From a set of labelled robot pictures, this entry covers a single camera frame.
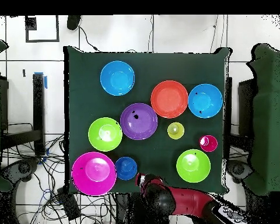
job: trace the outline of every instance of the power strip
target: power strip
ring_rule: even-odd
[[[57,190],[58,202],[64,206],[64,211],[68,217],[68,220],[74,220],[81,216],[81,210],[79,209],[76,198],[73,194],[67,194],[64,192],[64,188],[61,187]]]

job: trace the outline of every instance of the table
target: table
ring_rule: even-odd
[[[174,80],[185,86],[188,93],[201,84],[215,85],[224,95],[225,59],[228,48],[221,48],[215,54],[152,54],[152,53],[103,53],[80,52],[73,47],[65,47],[65,99],[69,97],[69,116],[65,114],[66,132],[69,131],[69,193],[77,193],[71,180],[71,168],[74,161],[83,153],[97,151],[88,140],[88,129],[94,120],[110,117],[120,121],[123,110],[132,103],[150,105],[153,88],[165,80]],[[119,60],[132,66],[135,72],[135,85],[123,96],[112,96],[104,91],[100,84],[100,72],[109,62]],[[164,179],[173,187],[192,188],[205,192],[225,193],[222,177],[222,129],[223,108],[209,119],[201,119],[191,113],[189,108],[173,119],[158,116],[156,132],[148,139],[135,141],[123,135],[120,145],[104,152],[113,162],[122,156],[135,159],[138,172],[152,173]],[[184,125],[182,138],[173,140],[167,134],[172,122]],[[208,154],[211,161],[209,176],[200,183],[188,183],[181,179],[176,171],[179,155],[187,149],[200,149],[198,140],[203,135],[213,135],[218,140],[216,151]],[[123,181],[117,179],[112,193],[138,192],[135,179]]]

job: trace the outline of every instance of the purple bowl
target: purple bowl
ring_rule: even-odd
[[[149,138],[156,131],[157,121],[153,108],[143,103],[129,105],[120,117],[123,133],[133,140]]]

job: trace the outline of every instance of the plastic bowl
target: plastic bowl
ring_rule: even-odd
[[[137,163],[130,157],[121,157],[115,162],[117,177],[121,180],[130,180],[137,174]]]
[[[135,74],[126,62],[109,62],[101,70],[100,83],[103,89],[113,96],[125,95],[133,88]]]
[[[72,181],[82,193],[101,196],[109,192],[116,181],[115,165],[99,152],[81,155],[72,166]]]
[[[88,139],[98,151],[111,151],[115,149],[123,138],[119,123],[108,117],[98,118],[88,130]]]
[[[179,122],[173,122],[168,126],[167,133],[172,139],[180,139],[184,135],[184,127]]]
[[[178,157],[176,169],[178,175],[186,182],[198,183],[208,176],[211,171],[211,162],[204,152],[190,149]]]
[[[189,94],[188,105],[193,115],[199,118],[211,118],[223,104],[220,90],[211,84],[200,84]]]
[[[213,152],[218,146],[218,141],[214,136],[206,135],[200,137],[199,144],[203,151]]]
[[[164,118],[175,118],[182,114],[188,105],[188,92],[175,80],[160,82],[152,90],[152,108]]]
[[[157,121],[153,108],[144,103],[129,105],[120,117],[123,133],[133,140],[149,138],[156,131]]]

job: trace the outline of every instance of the magenta bowl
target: magenta bowl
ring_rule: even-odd
[[[205,135],[200,137],[199,144],[203,151],[213,152],[218,146],[218,141],[214,136]]]
[[[89,196],[101,196],[109,192],[116,181],[116,168],[112,160],[99,152],[81,155],[72,166],[75,187]]]

